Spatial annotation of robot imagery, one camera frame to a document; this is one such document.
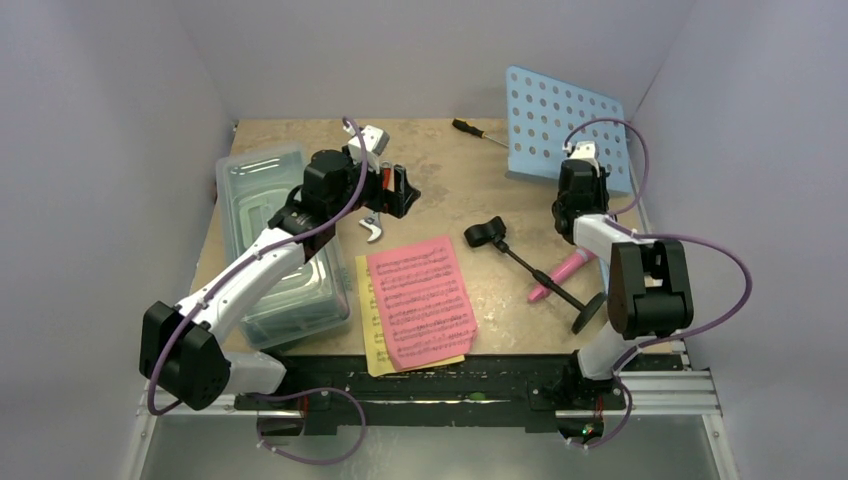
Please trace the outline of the red handled adjustable wrench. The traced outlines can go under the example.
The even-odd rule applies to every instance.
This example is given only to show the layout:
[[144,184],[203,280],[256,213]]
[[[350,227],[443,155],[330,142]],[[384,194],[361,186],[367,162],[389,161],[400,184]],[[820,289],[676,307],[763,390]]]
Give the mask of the red handled adjustable wrench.
[[381,239],[383,229],[381,224],[381,215],[377,211],[372,211],[364,218],[360,219],[358,224],[369,232],[367,243],[373,244]]

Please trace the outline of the blue perforated music stand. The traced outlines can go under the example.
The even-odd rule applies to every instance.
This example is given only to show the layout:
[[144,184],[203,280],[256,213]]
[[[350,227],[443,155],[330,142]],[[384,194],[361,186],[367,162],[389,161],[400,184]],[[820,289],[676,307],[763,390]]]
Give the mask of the blue perforated music stand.
[[599,117],[622,120],[624,109],[618,100],[516,65],[506,69],[505,88],[507,177],[556,183],[564,144],[593,141],[597,159],[608,172],[610,194],[633,193],[626,128],[609,121],[575,130]]

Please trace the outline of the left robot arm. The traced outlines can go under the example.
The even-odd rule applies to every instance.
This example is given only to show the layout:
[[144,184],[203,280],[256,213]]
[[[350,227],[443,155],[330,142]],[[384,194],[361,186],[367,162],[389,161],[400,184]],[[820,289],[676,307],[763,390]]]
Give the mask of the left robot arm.
[[222,342],[281,279],[335,237],[346,215],[367,208],[402,218],[420,197],[401,165],[372,167],[347,151],[314,154],[300,185],[252,246],[194,294],[174,305],[157,301],[144,313],[139,370],[149,381],[149,413],[170,410],[157,406],[159,389],[196,411],[227,394],[256,395],[275,409],[292,405],[298,382],[281,361],[261,352],[226,352]]

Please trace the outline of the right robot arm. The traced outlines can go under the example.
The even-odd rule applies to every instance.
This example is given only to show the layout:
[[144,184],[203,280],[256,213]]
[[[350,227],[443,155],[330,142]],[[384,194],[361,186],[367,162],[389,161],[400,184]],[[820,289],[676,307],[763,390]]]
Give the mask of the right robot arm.
[[639,341],[668,338],[689,327],[694,317],[682,243],[638,237],[608,214],[608,204],[603,168],[585,160],[562,162],[552,205],[555,229],[609,268],[606,292],[583,309],[572,327],[579,331],[598,307],[606,308],[607,324],[564,367],[559,389],[576,407],[613,385]]

